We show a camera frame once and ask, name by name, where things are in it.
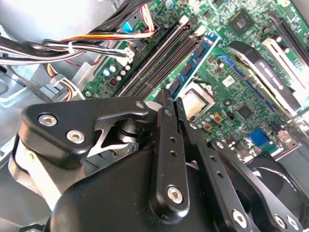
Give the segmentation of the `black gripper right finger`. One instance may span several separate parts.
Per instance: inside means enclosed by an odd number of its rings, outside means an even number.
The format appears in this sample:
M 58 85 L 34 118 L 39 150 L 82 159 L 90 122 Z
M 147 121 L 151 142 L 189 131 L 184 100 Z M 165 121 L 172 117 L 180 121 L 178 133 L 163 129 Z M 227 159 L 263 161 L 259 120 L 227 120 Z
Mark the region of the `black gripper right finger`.
M 181 98 L 175 101 L 187 161 L 195 161 L 219 232 L 301 232 L 294 214 L 227 145 L 187 120 Z

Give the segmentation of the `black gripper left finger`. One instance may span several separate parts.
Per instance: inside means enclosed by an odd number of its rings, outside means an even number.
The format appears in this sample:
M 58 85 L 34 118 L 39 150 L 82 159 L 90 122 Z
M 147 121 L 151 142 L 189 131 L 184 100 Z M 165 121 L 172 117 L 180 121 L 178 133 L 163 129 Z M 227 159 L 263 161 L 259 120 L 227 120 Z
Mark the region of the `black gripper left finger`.
M 66 191 L 60 207 L 94 211 L 106 205 L 124 206 L 137 194 L 143 163 L 152 162 L 144 198 L 159 218 L 183 218 L 189 211 L 183 137 L 178 122 L 186 115 L 181 98 L 173 100 L 163 89 L 149 108 L 136 97 L 115 97 L 37 104 L 22 113 L 18 133 L 23 145 L 57 167 L 81 167 L 88 156 L 136 143 L 138 150 L 121 163 L 112 177 L 96 172 Z

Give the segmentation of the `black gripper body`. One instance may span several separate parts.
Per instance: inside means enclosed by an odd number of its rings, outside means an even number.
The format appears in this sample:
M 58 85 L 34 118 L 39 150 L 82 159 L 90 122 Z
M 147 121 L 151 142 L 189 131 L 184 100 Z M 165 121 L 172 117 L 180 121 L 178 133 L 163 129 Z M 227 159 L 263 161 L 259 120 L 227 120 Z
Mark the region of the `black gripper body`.
M 188 214 L 176 224 L 163 223 L 150 209 L 154 154 L 136 152 L 69 187 L 49 220 L 51 232 L 229 232 L 217 217 L 197 169 L 187 167 Z

